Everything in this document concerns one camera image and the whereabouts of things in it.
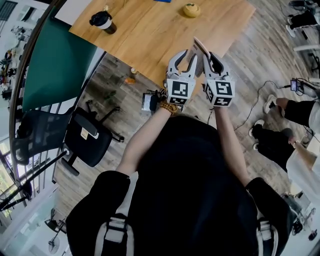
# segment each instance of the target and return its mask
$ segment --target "black pants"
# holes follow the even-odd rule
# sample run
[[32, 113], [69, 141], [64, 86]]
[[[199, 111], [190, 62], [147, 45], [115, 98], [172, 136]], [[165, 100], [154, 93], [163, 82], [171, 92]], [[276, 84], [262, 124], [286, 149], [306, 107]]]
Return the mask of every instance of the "black pants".
[[291, 22], [292, 25], [290, 25], [290, 28], [292, 30], [318, 24], [314, 15], [309, 10], [305, 11], [303, 14], [293, 16]]
[[261, 124], [253, 127], [252, 134], [259, 140], [257, 146], [259, 153], [274, 161], [287, 172], [287, 161], [295, 150], [288, 143], [288, 137], [280, 131], [263, 129]]
[[309, 117], [314, 104], [315, 101], [295, 102], [293, 100], [289, 100], [286, 105], [284, 118], [299, 125], [310, 127]]

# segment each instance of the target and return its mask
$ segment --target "bracelet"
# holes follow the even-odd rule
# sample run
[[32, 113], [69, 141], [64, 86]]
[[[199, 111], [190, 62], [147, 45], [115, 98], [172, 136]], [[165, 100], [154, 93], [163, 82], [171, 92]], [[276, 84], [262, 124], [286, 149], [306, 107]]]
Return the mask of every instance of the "bracelet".
[[163, 108], [165, 110], [168, 110], [171, 114], [174, 114], [178, 111], [177, 105], [170, 104], [166, 101], [162, 101], [160, 104], [160, 108]]

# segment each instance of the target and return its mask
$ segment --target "white sneaker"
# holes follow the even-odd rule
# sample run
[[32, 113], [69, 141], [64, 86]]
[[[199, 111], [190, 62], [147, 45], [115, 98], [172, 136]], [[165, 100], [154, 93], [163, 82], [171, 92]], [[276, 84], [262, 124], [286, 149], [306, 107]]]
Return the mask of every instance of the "white sneaker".
[[253, 144], [253, 150], [258, 150], [258, 145], [259, 145], [259, 143], [255, 143], [255, 144]]
[[259, 119], [258, 121], [256, 121], [255, 123], [254, 123], [254, 125], [252, 126], [252, 128], [249, 130], [249, 136], [250, 137], [253, 137], [254, 135], [252, 134], [252, 131], [253, 131], [253, 129], [254, 129], [254, 127], [256, 126], [256, 125], [262, 125], [262, 126], [264, 126], [264, 124], [265, 124], [265, 121], [263, 121], [262, 119]]
[[291, 27], [289, 25], [285, 25], [285, 28], [289, 32], [290, 36], [292, 36], [293, 38], [296, 37], [295, 31], [293, 29], [291, 29]]
[[277, 98], [273, 94], [270, 94], [268, 96], [268, 99], [266, 100], [266, 103], [263, 106], [264, 113], [268, 114], [270, 109], [276, 106], [276, 100]]
[[286, 111], [281, 107], [281, 116], [285, 118]]

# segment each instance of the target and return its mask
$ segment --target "wooden table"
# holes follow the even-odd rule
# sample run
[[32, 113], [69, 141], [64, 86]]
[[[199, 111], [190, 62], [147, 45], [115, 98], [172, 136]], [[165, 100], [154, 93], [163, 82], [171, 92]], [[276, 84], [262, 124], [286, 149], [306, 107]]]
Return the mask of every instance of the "wooden table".
[[[246, 0], [194, 0], [201, 14], [188, 18], [182, 7], [189, 2], [92, 0], [70, 32], [104, 49], [162, 87], [169, 60], [176, 53], [190, 49], [193, 37], [223, 57], [255, 12]], [[91, 16], [102, 11], [105, 5], [109, 6], [117, 26], [112, 35], [89, 24]], [[195, 92], [200, 88], [198, 82]]]

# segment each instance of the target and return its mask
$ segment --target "black cup lid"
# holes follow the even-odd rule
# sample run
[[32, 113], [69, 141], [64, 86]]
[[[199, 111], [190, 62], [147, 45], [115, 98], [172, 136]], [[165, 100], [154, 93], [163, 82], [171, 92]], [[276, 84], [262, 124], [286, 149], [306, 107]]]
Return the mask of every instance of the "black cup lid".
[[89, 23], [91, 26], [100, 27], [104, 25], [108, 21], [108, 19], [112, 20], [112, 17], [107, 11], [99, 11], [91, 17]]

